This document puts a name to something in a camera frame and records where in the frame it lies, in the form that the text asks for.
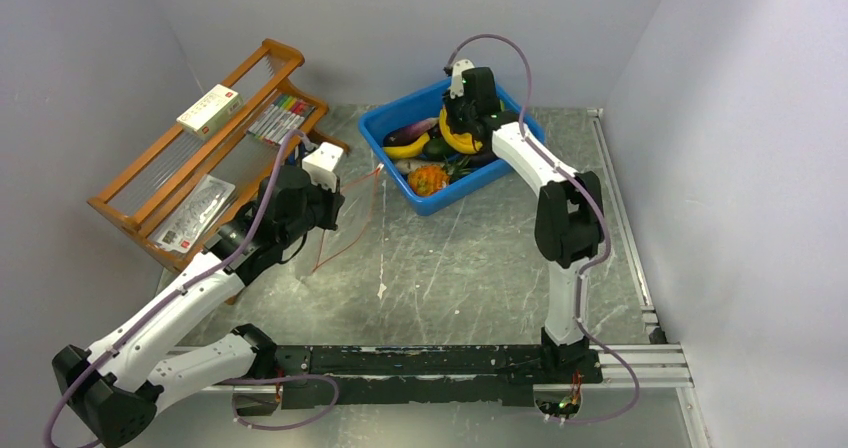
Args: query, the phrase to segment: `green vegetable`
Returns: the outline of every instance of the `green vegetable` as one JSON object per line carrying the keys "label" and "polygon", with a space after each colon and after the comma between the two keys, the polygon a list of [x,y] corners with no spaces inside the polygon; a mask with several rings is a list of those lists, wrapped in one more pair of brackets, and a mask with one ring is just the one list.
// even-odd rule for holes
{"label": "green vegetable", "polygon": [[428,160],[443,161],[455,155],[456,150],[444,138],[433,138],[424,145],[424,151],[421,153]]}

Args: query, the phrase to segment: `plastic package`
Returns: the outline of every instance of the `plastic package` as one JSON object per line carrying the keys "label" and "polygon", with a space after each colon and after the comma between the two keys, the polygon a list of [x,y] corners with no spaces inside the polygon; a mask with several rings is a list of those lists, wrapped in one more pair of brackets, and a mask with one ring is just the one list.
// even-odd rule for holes
{"label": "plastic package", "polygon": [[235,185],[205,175],[159,228],[154,238],[165,250],[188,253],[231,201]]}

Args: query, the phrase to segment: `white box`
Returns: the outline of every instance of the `white box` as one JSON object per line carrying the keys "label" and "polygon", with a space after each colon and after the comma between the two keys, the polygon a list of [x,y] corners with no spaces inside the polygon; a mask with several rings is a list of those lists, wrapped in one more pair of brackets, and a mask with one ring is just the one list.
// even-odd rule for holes
{"label": "white box", "polygon": [[241,105],[240,94],[226,86],[215,85],[209,93],[177,118],[177,123],[182,125],[186,132],[201,140],[207,140],[230,121]]}

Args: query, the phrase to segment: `blue plastic basket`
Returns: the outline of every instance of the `blue plastic basket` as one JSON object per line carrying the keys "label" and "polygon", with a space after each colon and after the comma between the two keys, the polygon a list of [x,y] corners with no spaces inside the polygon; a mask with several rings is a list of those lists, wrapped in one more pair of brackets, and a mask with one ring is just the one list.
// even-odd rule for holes
{"label": "blue plastic basket", "polygon": [[[403,175],[400,174],[392,160],[383,151],[383,139],[386,135],[398,128],[425,118],[439,116],[439,111],[442,109],[442,94],[448,89],[448,86],[450,86],[450,78],[371,110],[359,119],[359,131],[362,133],[362,136],[365,137],[371,149],[374,150],[377,158],[386,165],[385,169],[388,171],[389,176],[395,180],[395,184],[397,184],[400,191],[403,192],[403,195],[412,204],[415,212],[421,216],[432,215],[512,170],[505,161],[495,160],[430,196],[421,197],[412,191],[412,188],[409,187]],[[507,109],[518,113],[521,106],[506,94],[500,86],[497,86],[497,93]],[[525,115],[524,123],[539,141],[545,141],[545,133],[539,124],[536,123],[536,120],[529,115]]]}

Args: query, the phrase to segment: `gray floor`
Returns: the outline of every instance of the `gray floor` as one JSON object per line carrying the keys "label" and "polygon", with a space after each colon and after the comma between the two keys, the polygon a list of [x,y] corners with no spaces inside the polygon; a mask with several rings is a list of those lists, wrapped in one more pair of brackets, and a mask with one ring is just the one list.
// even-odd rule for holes
{"label": "gray floor", "polygon": [[[353,152],[342,180],[368,173],[375,159],[359,135],[362,106],[341,106],[323,130]],[[533,109],[546,145],[578,170],[606,169],[585,110]],[[207,316],[182,344],[208,344],[253,323],[279,344],[535,343],[547,315],[547,262],[533,240],[536,200],[512,173],[442,211],[419,217],[385,174],[357,244],[306,279],[298,265],[275,267],[234,306]],[[611,216],[611,259],[590,274],[588,326],[609,343],[647,343],[624,230]]]}
{"label": "gray floor", "polygon": [[[629,390],[586,390],[579,418],[608,414],[624,405]],[[316,410],[278,410],[251,418],[283,425]],[[219,446],[240,448],[515,448],[583,446],[684,448],[692,446],[673,388],[645,389],[639,404],[620,418],[586,426],[543,422],[532,408],[497,403],[339,406],[317,423],[285,432],[246,430],[232,423],[229,396],[200,393],[156,418],[128,448]]]}

